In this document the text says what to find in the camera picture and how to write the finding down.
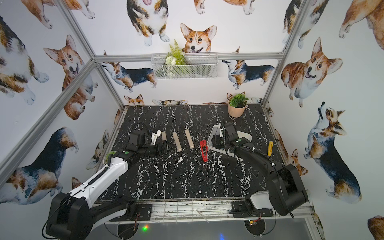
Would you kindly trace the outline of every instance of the wire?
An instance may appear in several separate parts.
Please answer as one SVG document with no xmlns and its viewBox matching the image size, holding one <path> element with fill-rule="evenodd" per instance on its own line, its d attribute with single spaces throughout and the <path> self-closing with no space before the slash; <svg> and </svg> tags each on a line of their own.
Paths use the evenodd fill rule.
<svg viewBox="0 0 384 240">
<path fill-rule="evenodd" d="M 55 212 L 57 212 L 57 210 L 59 210 L 65 203 L 67 203 L 72 197 L 74 197 L 76 194 L 78 194 L 79 192 L 81 192 L 81 190 L 79 190 L 77 193 L 73 194 L 70 198 L 68 198 L 65 202 L 63 202 L 58 208 L 56 208 L 55 211 L 53 211 L 53 213 L 48 217 L 48 220 L 44 223 L 43 225 L 43 228 L 41 229 L 41 235 L 43 236 L 43 238 L 45 239 L 57 239 L 57 238 L 50 238 L 50 237 L 46 237 L 45 234 L 44 234 L 44 228 L 45 226 L 47 225 L 48 221 L 52 218 L 52 216 L 54 215 Z"/>
</svg>

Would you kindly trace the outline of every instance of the marble surface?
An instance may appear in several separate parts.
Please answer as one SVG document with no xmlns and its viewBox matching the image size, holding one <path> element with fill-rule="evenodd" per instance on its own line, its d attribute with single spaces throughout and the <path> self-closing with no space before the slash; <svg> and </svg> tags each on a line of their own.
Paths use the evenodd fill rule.
<svg viewBox="0 0 384 240">
<path fill-rule="evenodd" d="M 263 190 L 265 178 L 246 161 L 208 151 L 208 162 L 203 163 L 200 141 L 208 140 L 212 126 L 219 122 L 220 116 L 233 122 L 237 130 L 250 133 L 252 143 L 265 153 L 268 142 L 276 142 L 259 104 L 250 104 L 236 119 L 228 115 L 226 104 L 129 107 L 114 151 L 126 144 L 127 132 L 136 121 L 162 131 L 177 132 L 184 150 L 177 152 L 173 149 L 165 156 L 141 160 L 108 187 L 99 200 L 111 200 L 122 194 L 136 199 L 244 197 Z M 194 149 L 189 149 L 184 133 L 186 128 L 190 131 Z M 283 161 L 276 146 L 272 157 Z"/>
</svg>

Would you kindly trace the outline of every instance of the red object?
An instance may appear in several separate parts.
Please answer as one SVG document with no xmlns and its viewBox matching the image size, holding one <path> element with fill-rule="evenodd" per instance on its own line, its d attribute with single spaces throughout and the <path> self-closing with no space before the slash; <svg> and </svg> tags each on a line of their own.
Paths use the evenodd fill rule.
<svg viewBox="0 0 384 240">
<path fill-rule="evenodd" d="M 208 162 L 208 147 L 205 140 L 200 141 L 201 155 L 203 156 L 203 162 Z"/>
</svg>

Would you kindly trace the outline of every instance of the wire basket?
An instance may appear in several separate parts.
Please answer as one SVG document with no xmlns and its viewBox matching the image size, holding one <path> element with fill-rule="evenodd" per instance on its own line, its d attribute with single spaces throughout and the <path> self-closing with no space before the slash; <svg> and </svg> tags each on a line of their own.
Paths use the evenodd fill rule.
<svg viewBox="0 0 384 240">
<path fill-rule="evenodd" d="M 217 53 L 185 54 L 187 65 L 165 65 L 167 53 L 152 54 L 156 79 L 197 79 L 217 77 Z"/>
</svg>

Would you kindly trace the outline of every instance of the corgi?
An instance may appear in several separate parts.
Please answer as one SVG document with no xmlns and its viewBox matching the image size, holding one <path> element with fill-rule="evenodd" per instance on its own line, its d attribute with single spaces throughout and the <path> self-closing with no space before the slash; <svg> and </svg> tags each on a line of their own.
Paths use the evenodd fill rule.
<svg viewBox="0 0 384 240">
<path fill-rule="evenodd" d="M 231 5 L 242 6 L 245 15 L 250 15 L 255 10 L 254 7 L 252 6 L 255 0 L 224 0 L 224 1 Z M 194 2 L 195 2 L 195 8 L 198 14 L 204 14 L 205 0 L 194 0 Z"/>
<path fill-rule="evenodd" d="M 155 100 L 153 99 L 152 102 L 155 104 L 155 105 L 187 105 L 188 104 L 188 101 L 187 100 L 180 100 L 180 101 L 176 101 L 176 100 L 165 100 L 165 101 L 161 101 L 161 100 Z"/>
<path fill-rule="evenodd" d="M 61 192 L 63 186 L 58 179 L 68 148 L 75 148 L 76 153 L 79 151 L 73 132 L 67 127 L 62 127 L 52 134 L 43 151 L 31 165 L 19 167 L 13 172 L 0 189 L 0 204 L 33 204 L 49 192 L 51 197 L 55 190 Z"/>
<path fill-rule="evenodd" d="M 74 80 L 83 68 L 84 63 L 80 55 L 76 52 L 76 45 L 71 35 L 67 35 L 66 45 L 62 49 L 44 48 L 45 53 L 55 62 L 63 66 L 65 78 L 63 83 L 64 89 Z M 91 76 L 88 76 L 81 87 L 64 106 L 64 110 L 68 117 L 73 120 L 79 118 L 80 114 L 84 112 L 84 104 L 87 100 L 93 102 L 95 96 L 92 96 L 93 88 L 96 88 L 98 83 L 93 83 Z"/>
<path fill-rule="evenodd" d="M 169 42 L 166 35 L 168 4 L 167 0 L 127 0 L 128 16 L 139 35 L 145 37 L 144 44 L 152 45 L 152 35 Z"/>
<path fill-rule="evenodd" d="M 276 136 L 277 136 L 277 141 L 280 144 L 280 149 L 283 151 L 283 153 L 285 155 L 285 158 L 287 159 L 287 164 L 294 165 L 297 168 L 297 171 L 299 171 L 300 176 L 303 176 L 303 175 L 307 174 L 308 170 L 305 167 L 300 165 L 299 160 L 297 158 L 297 148 L 295 150 L 293 150 L 292 155 L 289 156 L 287 150 L 285 149 L 284 142 L 281 139 L 279 131 L 277 131 L 275 129 L 275 133 L 276 133 Z"/>
<path fill-rule="evenodd" d="M 140 94 L 137 98 L 130 98 L 128 96 L 124 96 L 125 100 L 128 102 L 128 106 L 144 106 L 143 96 Z"/>
<path fill-rule="evenodd" d="M 324 55 L 319 37 L 308 62 L 287 64 L 281 73 L 284 85 L 291 89 L 289 99 L 299 98 L 299 105 L 303 107 L 303 100 L 320 86 L 327 74 L 336 72 L 342 64 L 341 58 L 329 59 Z"/>
<path fill-rule="evenodd" d="M 384 217 L 377 215 L 373 218 L 370 218 L 368 219 L 367 225 L 375 240 L 384 239 Z"/>
<path fill-rule="evenodd" d="M 132 87 L 146 81 L 153 84 L 152 88 L 156 88 L 157 82 L 151 68 L 125 69 L 120 65 L 120 62 L 102 63 L 101 65 L 117 84 L 124 86 L 125 89 L 129 89 L 130 93 L 133 92 Z"/>
<path fill-rule="evenodd" d="M 329 0 L 313 0 L 313 5 L 311 6 L 309 14 L 299 33 L 300 38 L 299 38 L 298 46 L 300 49 L 302 49 L 304 46 L 305 36 L 311 31 L 311 29 L 319 21 L 328 2 Z"/>
<path fill-rule="evenodd" d="M 65 0 L 65 2 L 71 10 L 80 10 L 87 18 L 95 18 L 95 14 L 88 8 L 89 0 Z M 22 0 L 22 3 L 46 28 L 51 29 L 53 27 L 44 14 L 44 4 L 51 7 L 55 6 L 54 0 Z"/>
<path fill-rule="evenodd" d="M 261 86 L 267 83 L 273 76 L 275 68 L 271 65 L 248 66 L 245 60 L 222 60 L 228 65 L 228 79 L 234 83 L 235 89 L 239 89 L 241 84 L 262 79 Z"/>
<path fill-rule="evenodd" d="M 334 186 L 331 186 L 333 192 L 326 189 L 330 197 L 347 203 L 357 203 L 362 198 L 359 183 L 334 146 L 336 135 L 347 134 L 338 121 L 344 111 L 328 108 L 325 102 L 321 104 L 318 108 L 319 120 L 308 135 L 308 148 L 305 148 L 304 157 L 313 158 L 334 181 Z"/>
<path fill-rule="evenodd" d="M 29 89 L 28 81 L 34 77 L 38 82 L 45 83 L 49 76 L 36 69 L 24 43 L 1 16 L 0 40 L 0 91 L 10 98 L 20 93 L 24 101 L 31 105 L 36 96 Z"/>
<path fill-rule="evenodd" d="M 384 1 L 354 0 L 351 3 L 339 31 L 339 37 L 345 38 L 351 26 L 362 19 L 367 19 L 368 28 L 372 29 L 376 42 L 384 50 Z"/>
<path fill-rule="evenodd" d="M 95 149 L 95 154 L 91 158 L 91 162 L 88 163 L 88 165 L 86 167 L 87 170 L 95 168 L 97 166 L 97 163 L 99 163 L 100 157 L 103 158 L 101 155 L 103 154 L 105 146 L 107 145 L 108 137 L 109 137 L 109 133 L 108 133 L 108 129 L 106 129 L 104 131 L 103 137 L 101 138 L 101 141 L 99 142 L 99 144 L 97 145 L 97 147 Z"/>
<path fill-rule="evenodd" d="M 180 29 L 187 40 L 183 48 L 185 53 L 211 52 L 211 41 L 217 33 L 217 26 L 210 26 L 205 31 L 194 31 L 181 23 Z"/>
<path fill-rule="evenodd" d="M 79 187 L 81 184 L 83 183 L 80 182 L 77 178 L 75 177 L 72 178 L 72 189 Z"/>
</svg>

